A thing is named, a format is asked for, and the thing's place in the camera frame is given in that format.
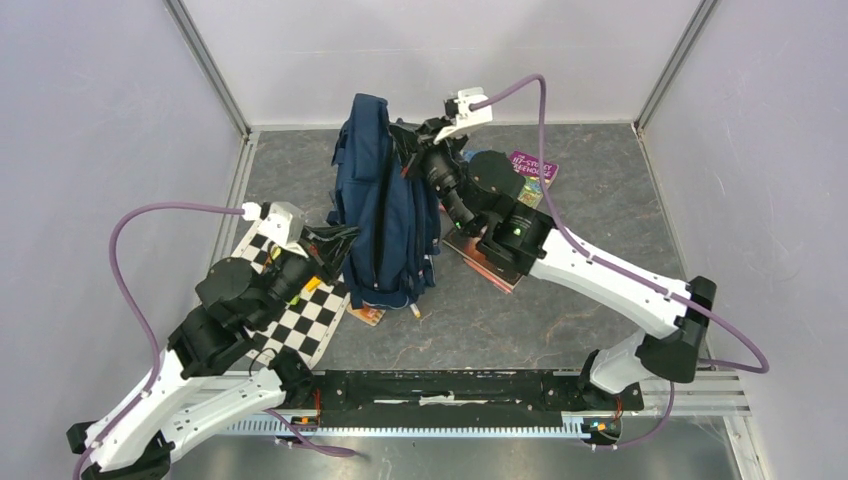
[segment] checkered mat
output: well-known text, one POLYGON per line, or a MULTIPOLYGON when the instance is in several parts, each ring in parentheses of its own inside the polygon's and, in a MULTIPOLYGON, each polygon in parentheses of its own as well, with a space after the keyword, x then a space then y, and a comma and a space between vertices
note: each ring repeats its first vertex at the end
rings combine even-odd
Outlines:
MULTIPOLYGON (((257 272, 262 271, 268 259, 271 243, 267 237, 257 233, 260 222, 253 223, 233 252, 234 257, 250 260, 257 272)), ((300 300, 286 309, 282 318, 271 322, 264 332, 250 333, 261 348, 247 352, 246 356, 251 360, 256 358, 256 363, 268 365, 273 353, 262 351, 273 348, 279 352, 286 346, 297 350, 309 368, 315 367, 327 350, 348 302, 350 295, 341 281, 332 286, 321 283, 312 292, 304 289, 300 292, 300 300)))

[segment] wall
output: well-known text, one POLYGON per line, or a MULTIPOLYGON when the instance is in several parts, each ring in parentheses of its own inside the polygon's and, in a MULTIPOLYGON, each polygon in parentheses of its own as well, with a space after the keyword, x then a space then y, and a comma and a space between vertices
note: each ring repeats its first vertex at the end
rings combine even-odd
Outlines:
MULTIPOLYGON (((449 92, 550 83, 552 121, 632 120, 697 0, 184 0, 254 125, 341 124, 360 91, 393 117, 443 114, 449 92)), ((498 121, 532 121, 528 88, 498 121)))
MULTIPOLYGON (((151 365, 107 264, 112 226, 152 201, 223 203, 239 138, 161 2, 5 2, 0 58, 0 465, 68 478, 65 430, 151 365)), ((219 220, 150 214, 121 237, 163 343, 219 220)))
MULTIPOLYGON (((777 479, 848 467, 846 16, 721 2, 647 127, 687 273, 718 281, 716 309, 772 361, 744 384, 777 479)), ((717 356, 751 358, 713 330, 717 356)))

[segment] yellow marker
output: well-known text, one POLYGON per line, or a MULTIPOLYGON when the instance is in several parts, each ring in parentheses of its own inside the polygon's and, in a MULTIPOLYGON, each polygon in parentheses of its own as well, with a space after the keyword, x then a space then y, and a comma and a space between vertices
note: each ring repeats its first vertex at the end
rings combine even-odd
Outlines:
POLYGON ((315 289, 318 288, 318 285, 321 285, 321 279, 318 277, 312 277, 312 280, 307 282, 306 287, 304 288, 306 288, 307 292, 314 292, 315 289))

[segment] gray floor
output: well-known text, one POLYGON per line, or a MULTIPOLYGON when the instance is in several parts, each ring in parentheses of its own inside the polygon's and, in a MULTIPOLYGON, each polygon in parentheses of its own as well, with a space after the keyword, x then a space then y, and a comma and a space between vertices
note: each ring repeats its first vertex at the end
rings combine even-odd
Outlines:
MULTIPOLYGON (((625 437, 639 436, 653 419, 628 418, 625 437)), ((672 420, 646 444, 592 453, 572 440, 322 439, 361 457, 328 458, 275 447, 261 437, 211 438, 173 466, 173 480, 734 480, 730 444, 720 419, 672 420)))
MULTIPOLYGON (((323 224, 335 169, 336 131, 263 132, 247 186, 248 201, 286 200, 311 224, 323 224)), ((471 149, 538 152, 535 126, 487 127, 471 149)), ((629 125, 552 125, 546 158, 560 165, 550 191, 580 236, 648 270, 680 277, 646 162, 629 125)), ((246 230, 241 225, 237 238, 246 230)), ((635 325, 558 285, 525 278, 501 293, 445 248, 438 285, 376 327, 346 316, 319 369, 578 368, 595 348, 614 345, 635 325)))

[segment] blue backpack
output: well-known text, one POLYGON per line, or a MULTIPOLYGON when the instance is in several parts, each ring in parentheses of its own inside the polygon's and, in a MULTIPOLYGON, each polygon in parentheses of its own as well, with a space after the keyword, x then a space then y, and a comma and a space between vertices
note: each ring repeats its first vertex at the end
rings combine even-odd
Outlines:
POLYGON ((344 263, 353 308, 404 308, 435 286, 439 199, 423 178, 401 176, 385 99, 357 94, 342 125, 331 225, 360 228, 344 263))

